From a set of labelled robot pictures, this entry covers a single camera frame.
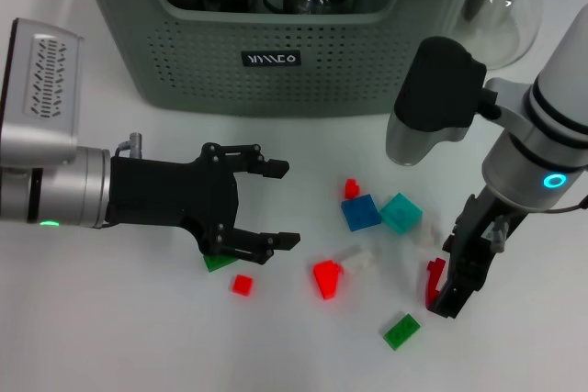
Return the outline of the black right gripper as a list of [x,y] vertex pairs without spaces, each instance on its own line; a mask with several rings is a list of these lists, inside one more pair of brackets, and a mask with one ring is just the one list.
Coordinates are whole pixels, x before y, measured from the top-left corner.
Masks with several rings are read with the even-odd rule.
[[455,319],[475,291],[484,285],[496,251],[486,238],[491,226],[505,226],[505,241],[528,213],[503,202],[488,188],[471,195],[442,250],[449,254],[447,280],[428,310],[443,318]]

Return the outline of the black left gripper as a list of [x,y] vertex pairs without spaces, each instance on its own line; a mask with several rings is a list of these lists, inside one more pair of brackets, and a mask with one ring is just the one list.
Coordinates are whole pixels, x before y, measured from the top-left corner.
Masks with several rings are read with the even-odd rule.
[[230,229],[238,206],[235,173],[282,179],[289,163],[267,160],[259,144],[203,145],[193,162],[158,162],[114,156],[106,222],[178,227],[205,255],[265,264],[275,251],[290,251],[300,235]]

